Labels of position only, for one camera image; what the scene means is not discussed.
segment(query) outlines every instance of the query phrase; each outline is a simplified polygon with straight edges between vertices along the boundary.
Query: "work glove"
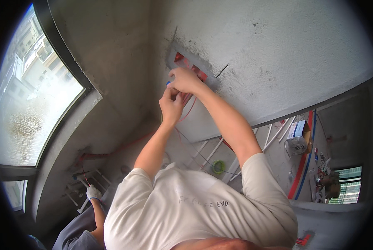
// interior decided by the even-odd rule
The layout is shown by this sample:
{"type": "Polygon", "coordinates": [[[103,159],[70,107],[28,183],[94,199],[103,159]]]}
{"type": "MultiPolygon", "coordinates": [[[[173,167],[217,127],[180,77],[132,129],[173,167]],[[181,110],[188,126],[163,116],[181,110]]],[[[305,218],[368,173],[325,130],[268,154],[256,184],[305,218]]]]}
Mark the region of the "work glove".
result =
{"type": "Polygon", "coordinates": [[[89,200],[91,199],[98,199],[102,197],[102,193],[93,185],[90,185],[88,189],[86,190],[86,196],[88,197],[89,200]]]}

